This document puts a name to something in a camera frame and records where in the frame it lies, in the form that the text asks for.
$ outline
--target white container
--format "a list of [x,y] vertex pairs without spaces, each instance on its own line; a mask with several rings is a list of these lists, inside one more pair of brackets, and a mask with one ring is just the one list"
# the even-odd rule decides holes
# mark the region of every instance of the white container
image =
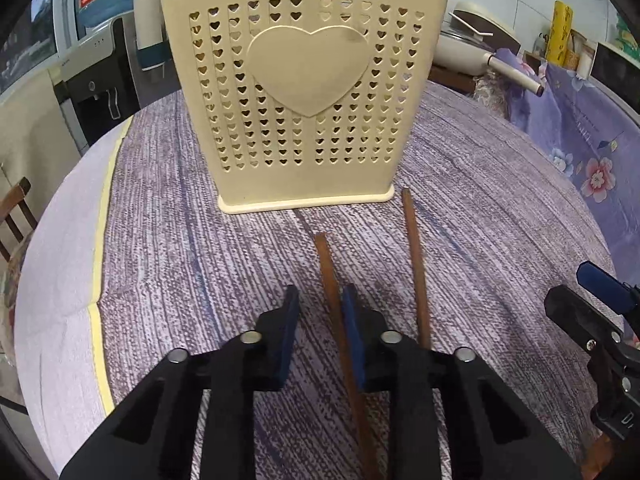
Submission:
[[219,206],[383,202],[447,0],[161,0]]

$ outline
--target chopstick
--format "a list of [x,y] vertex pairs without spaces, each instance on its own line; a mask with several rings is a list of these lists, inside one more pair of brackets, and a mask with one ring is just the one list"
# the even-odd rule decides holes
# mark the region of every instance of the chopstick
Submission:
[[364,406],[364,398],[356,387],[353,377],[353,366],[347,342],[347,335],[342,322],[342,312],[340,310],[340,290],[335,279],[334,263],[331,260],[331,252],[324,233],[317,234],[314,238],[318,256],[320,257],[320,271],[322,273],[322,286],[324,295],[329,304],[329,317],[332,324],[334,340],[338,345],[340,355],[340,368],[344,375],[344,386],[347,389],[347,397],[351,407],[351,415],[356,425],[356,437],[360,452],[360,465],[364,480],[382,480],[382,475],[378,469],[376,450],[373,446],[373,437],[367,412]]
[[420,245],[420,233],[418,222],[415,219],[414,199],[411,190],[405,187],[402,190],[402,208],[404,209],[404,221],[406,222],[406,235],[409,238],[409,252],[411,254],[411,267],[414,272],[415,307],[418,323],[418,343],[422,348],[431,348],[431,326],[429,301],[427,298],[427,283],[424,279],[424,262],[422,260],[422,247]]

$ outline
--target table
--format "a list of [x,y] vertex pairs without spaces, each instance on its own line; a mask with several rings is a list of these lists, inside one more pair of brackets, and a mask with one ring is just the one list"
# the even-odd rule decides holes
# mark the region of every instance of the table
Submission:
[[[474,348],[579,459],[596,434],[594,388],[584,352],[543,310],[550,287],[578,289],[581,261],[612,272],[579,193],[527,136],[433,83],[398,169],[396,189],[404,186],[422,233],[435,349]],[[278,306],[293,283],[302,317],[289,381],[255,401],[258,477],[359,478],[312,240],[321,231],[341,282],[355,283],[390,326],[416,335],[399,194],[383,204],[225,215],[180,92],[92,147],[44,213],[18,290],[20,382],[55,469],[110,400],[121,401],[170,349],[218,348]],[[383,463],[386,399],[367,402]]]

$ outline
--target metal screw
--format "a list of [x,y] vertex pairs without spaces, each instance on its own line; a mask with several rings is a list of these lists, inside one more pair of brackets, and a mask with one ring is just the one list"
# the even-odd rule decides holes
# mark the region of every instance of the metal screw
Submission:
[[189,352],[184,348],[174,348],[166,355],[166,358],[172,363],[181,363],[187,357],[189,357]]
[[471,348],[468,348],[466,346],[461,346],[460,348],[458,348],[454,355],[465,363],[471,362],[476,358],[476,353]]
[[396,332],[395,330],[387,330],[386,332],[382,333],[382,335],[380,336],[380,339],[382,339],[382,341],[385,343],[394,345],[402,341],[402,334],[399,332]]
[[257,343],[262,339],[262,334],[260,332],[256,332],[255,330],[249,330],[248,332],[244,332],[240,336],[240,341],[242,341],[245,345],[252,345]]

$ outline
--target window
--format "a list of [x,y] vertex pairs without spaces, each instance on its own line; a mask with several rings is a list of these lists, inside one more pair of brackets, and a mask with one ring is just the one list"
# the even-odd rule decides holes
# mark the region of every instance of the window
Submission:
[[55,53],[51,0],[31,0],[0,49],[0,92]]

